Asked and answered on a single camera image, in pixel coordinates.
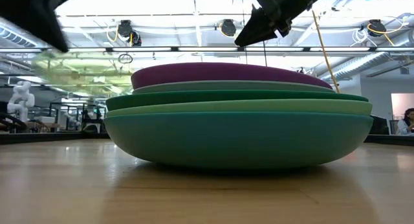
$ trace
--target wooden table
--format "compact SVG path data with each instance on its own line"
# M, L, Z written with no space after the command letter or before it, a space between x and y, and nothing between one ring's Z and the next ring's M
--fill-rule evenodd
M196 172L108 140L0 147L0 223L413 223L414 148L283 173Z

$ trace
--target green bowl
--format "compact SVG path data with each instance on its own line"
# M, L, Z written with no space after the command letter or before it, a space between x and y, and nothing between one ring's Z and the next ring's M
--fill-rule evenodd
M326 113L161 113L109 117L126 153L161 164L215 169L314 166L340 159L367 137L373 119Z
M173 82L168 84L148 85L135 89L133 94L144 94L167 91L212 91L212 90L269 90L269 91L335 91L326 87L293 82L268 81L196 81Z
M174 91L118 96L108 99L106 101L106 105L108 110L114 111L129 107L179 104L187 102L299 98L356 100L368 102L368 99L356 95L312 91Z
M130 107L110 111L108 112L108 116L117 117L122 115L207 111L290 111L312 113L340 113L369 116L371 114L372 108L373 105L369 102L354 100L233 100Z

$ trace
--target bowl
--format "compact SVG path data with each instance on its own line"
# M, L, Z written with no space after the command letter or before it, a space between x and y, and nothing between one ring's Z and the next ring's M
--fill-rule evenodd
M175 63L158 65L141 69L132 74L131 77L134 89L171 82L207 80L293 82L332 89L328 83L306 74L286 69L236 63Z
M185 112L236 112L236 111L289 111L311 113L371 114L373 105L353 100L281 99L281 100L233 100L213 102L192 102L183 104L162 104L130 107L108 112L108 117L152 113Z
M108 110L114 111L129 107L178 104L186 102L298 98L356 100L368 102L368 99L356 95L310 91L174 91L118 96L108 99L106 101L106 105Z
M269 91L335 91L326 87L291 82L266 81L196 81L174 82L168 84L148 85L135 89L133 94L167 92L167 91L213 91L213 90L269 90Z
M332 113L158 113L104 119L126 153L160 164L210 169L301 168L340 159L373 119Z

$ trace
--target purple bowl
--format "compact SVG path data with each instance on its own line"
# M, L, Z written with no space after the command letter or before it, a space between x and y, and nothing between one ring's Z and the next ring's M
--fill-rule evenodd
M293 82L332 89L328 83L306 74L286 69L236 63L176 63L158 65L135 72L131 80L134 89L171 82L211 80Z

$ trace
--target person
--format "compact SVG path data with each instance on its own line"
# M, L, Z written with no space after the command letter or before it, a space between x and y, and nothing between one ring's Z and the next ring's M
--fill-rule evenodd
M410 108L404 113L404 118L399 120L397 126L397 135L414 136L414 108Z

